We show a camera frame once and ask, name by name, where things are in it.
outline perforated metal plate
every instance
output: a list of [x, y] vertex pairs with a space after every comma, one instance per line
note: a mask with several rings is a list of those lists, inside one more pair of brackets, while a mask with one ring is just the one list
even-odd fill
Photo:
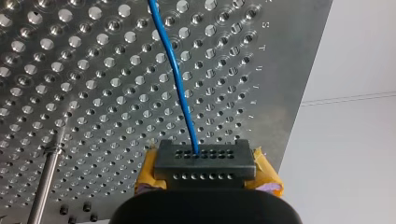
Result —
[[[246, 138], [279, 167], [331, 2], [158, 1], [201, 144]], [[3, 223], [26, 220], [54, 136], [65, 154], [44, 223], [110, 218], [150, 145], [190, 143], [147, 2], [1, 4]]]

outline metal rod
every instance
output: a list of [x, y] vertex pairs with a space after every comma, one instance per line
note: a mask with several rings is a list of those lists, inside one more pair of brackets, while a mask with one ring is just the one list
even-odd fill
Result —
[[40, 224], [43, 216], [46, 201], [49, 196], [50, 186], [53, 174], [56, 170], [59, 155], [62, 153], [60, 148], [56, 148], [47, 154], [46, 163], [44, 164], [43, 174], [40, 178], [37, 191], [35, 193], [35, 200], [33, 202], [32, 210], [30, 211], [27, 224]]

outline white wall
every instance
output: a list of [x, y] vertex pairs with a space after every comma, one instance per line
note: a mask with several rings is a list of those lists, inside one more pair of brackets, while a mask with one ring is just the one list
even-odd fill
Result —
[[333, 2], [279, 172], [304, 224], [396, 223], [395, 9]]

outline blue cable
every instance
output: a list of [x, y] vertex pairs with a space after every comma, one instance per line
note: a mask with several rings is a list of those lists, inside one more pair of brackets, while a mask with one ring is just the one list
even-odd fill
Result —
[[197, 136], [195, 134], [194, 125], [192, 123], [191, 114], [189, 111], [189, 104], [187, 103], [186, 97], [184, 96], [183, 79], [180, 71], [178, 70], [178, 64], [175, 53], [172, 49], [172, 44], [169, 41], [168, 35], [163, 28], [163, 21], [161, 20], [160, 11], [157, 8], [156, 0], [148, 0], [148, 6], [151, 11], [152, 19], [154, 20], [155, 27], [157, 28], [158, 34], [160, 35], [163, 46], [165, 47], [166, 54], [169, 58], [169, 63], [172, 66], [175, 84], [177, 89], [178, 99], [180, 100], [181, 110], [183, 111], [184, 118], [186, 119], [187, 129], [189, 130], [192, 149], [195, 154], [199, 154], [199, 147]]

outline black object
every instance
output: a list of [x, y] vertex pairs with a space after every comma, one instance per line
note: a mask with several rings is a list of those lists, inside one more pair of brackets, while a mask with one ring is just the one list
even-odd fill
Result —
[[248, 140], [235, 145], [200, 145], [200, 155], [191, 146], [162, 140], [154, 165], [154, 177], [168, 189], [241, 189], [254, 179], [256, 166]]
[[133, 197], [109, 224], [300, 224], [293, 208], [252, 189], [155, 190]]
[[67, 213], [69, 213], [69, 206], [67, 206], [66, 204], [62, 205], [62, 206], [61, 206], [61, 209], [59, 210], [59, 213], [60, 213], [62, 216], [67, 215]]
[[90, 202], [85, 202], [84, 205], [82, 206], [82, 211], [91, 212], [91, 203]]
[[67, 221], [68, 224], [76, 224], [77, 219], [75, 217], [70, 217], [69, 220]]
[[96, 214], [91, 214], [90, 221], [91, 222], [97, 222], [98, 221], [98, 216]]

